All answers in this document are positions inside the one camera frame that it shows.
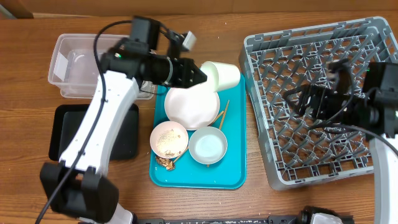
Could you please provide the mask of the white cup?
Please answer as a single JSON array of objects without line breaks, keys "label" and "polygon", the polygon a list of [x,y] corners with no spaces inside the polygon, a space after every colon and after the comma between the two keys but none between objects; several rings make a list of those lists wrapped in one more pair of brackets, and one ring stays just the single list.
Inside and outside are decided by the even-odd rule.
[{"label": "white cup", "polygon": [[212,92],[234,88],[241,78],[239,68],[228,63],[207,61],[201,65],[200,70],[207,76],[202,87]]}]

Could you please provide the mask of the pink plate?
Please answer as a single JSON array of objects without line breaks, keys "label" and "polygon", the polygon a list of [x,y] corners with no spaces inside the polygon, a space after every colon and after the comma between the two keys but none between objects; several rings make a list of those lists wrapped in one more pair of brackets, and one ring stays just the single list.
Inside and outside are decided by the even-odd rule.
[{"label": "pink plate", "polygon": [[211,124],[220,111],[220,98],[215,92],[171,88],[164,100],[165,114],[170,121],[192,131]]}]

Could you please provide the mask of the pink bowl with rice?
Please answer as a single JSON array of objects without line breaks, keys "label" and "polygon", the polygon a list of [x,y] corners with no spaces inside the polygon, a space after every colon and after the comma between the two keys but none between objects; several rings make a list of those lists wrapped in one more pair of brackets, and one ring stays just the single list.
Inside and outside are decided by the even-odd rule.
[{"label": "pink bowl with rice", "polygon": [[164,159],[174,159],[182,155],[187,149],[188,141],[187,130],[174,121],[158,124],[150,134],[151,149]]}]

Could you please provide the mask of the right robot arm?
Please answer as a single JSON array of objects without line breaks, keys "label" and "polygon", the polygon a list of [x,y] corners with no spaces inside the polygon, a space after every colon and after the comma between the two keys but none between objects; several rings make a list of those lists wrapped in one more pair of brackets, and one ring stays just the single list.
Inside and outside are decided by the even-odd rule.
[{"label": "right robot arm", "polygon": [[369,143],[374,166],[375,223],[397,223],[397,64],[371,62],[365,66],[364,97],[355,95],[348,59],[327,63],[333,88],[301,85],[282,97],[294,112],[306,111],[312,129],[332,134],[359,131]]}]

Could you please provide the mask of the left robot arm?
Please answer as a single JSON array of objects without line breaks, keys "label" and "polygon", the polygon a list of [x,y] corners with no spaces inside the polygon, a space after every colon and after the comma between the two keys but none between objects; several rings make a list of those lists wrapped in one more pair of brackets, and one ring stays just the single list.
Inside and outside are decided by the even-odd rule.
[{"label": "left robot arm", "polygon": [[46,162],[40,171],[45,209],[84,223],[137,222],[119,204],[119,190],[107,174],[114,142],[142,83],[190,88],[207,79],[192,59],[180,55],[195,45],[192,32],[179,34],[141,16],[129,24],[128,37],[95,55],[98,83],[80,127],[59,162]]}]

